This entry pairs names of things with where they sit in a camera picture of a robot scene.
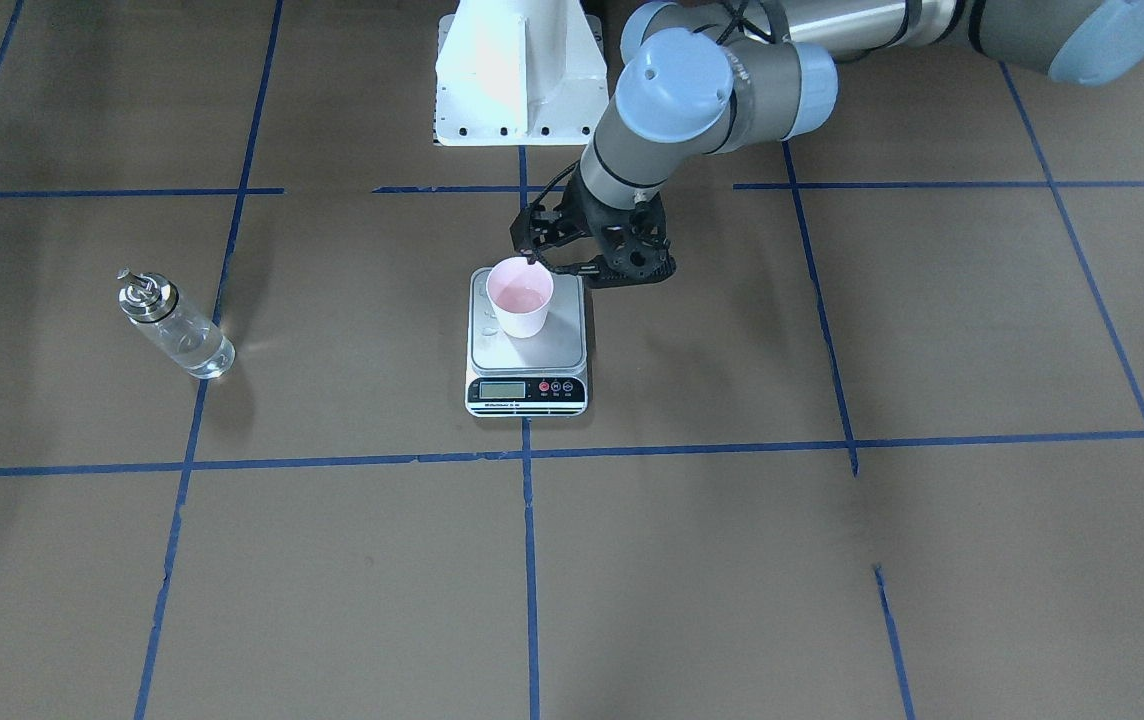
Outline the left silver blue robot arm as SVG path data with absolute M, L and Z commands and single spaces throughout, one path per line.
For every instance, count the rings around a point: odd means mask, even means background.
M 514 219 L 522 269 L 607 290 L 672 277 L 662 192 L 688 159 L 827 122 L 841 61 L 952 43 L 1052 81 L 1099 86 L 1144 60 L 1144 1 L 715 1 L 641 5 L 623 70 L 554 208 Z

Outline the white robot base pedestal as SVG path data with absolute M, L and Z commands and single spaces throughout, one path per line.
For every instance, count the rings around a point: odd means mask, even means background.
M 580 1 L 461 1 L 435 72 L 443 147 L 583 147 L 607 109 L 601 19 Z

